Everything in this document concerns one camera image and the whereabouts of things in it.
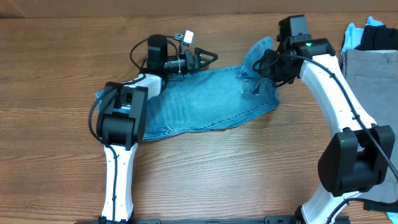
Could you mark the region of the blue denim jeans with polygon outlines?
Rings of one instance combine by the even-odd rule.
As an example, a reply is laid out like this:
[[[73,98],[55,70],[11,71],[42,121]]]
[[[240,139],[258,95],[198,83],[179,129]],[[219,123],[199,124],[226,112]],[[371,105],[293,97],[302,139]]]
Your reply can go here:
[[[144,141],[158,141],[183,133],[235,128],[279,105],[270,79],[254,72],[254,62],[273,41],[265,37],[247,52],[241,65],[205,70],[173,80],[147,106]]]

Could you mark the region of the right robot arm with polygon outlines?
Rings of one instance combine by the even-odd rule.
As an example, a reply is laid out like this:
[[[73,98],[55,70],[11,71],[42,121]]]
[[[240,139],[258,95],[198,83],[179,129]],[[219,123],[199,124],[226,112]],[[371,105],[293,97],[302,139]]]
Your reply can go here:
[[[326,38],[314,39],[304,15],[279,22],[279,46],[266,50],[252,68],[277,86],[300,79],[315,97],[328,124],[331,141],[318,161],[320,185],[289,216],[265,217],[266,223],[348,223],[341,212],[362,194],[384,182],[394,170],[395,135],[368,115],[347,84],[335,50]]]

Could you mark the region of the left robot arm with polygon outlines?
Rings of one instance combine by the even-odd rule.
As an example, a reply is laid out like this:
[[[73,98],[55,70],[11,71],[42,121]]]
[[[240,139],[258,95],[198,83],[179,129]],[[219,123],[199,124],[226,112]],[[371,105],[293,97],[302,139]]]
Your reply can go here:
[[[107,82],[92,108],[98,108],[96,124],[90,133],[103,146],[106,158],[106,193],[97,223],[132,223],[132,180],[134,157],[145,126],[148,101],[167,87],[170,75],[203,70],[218,55],[201,48],[185,50],[193,33],[173,36],[154,34],[144,39],[147,58],[138,67],[137,78],[127,82]]]

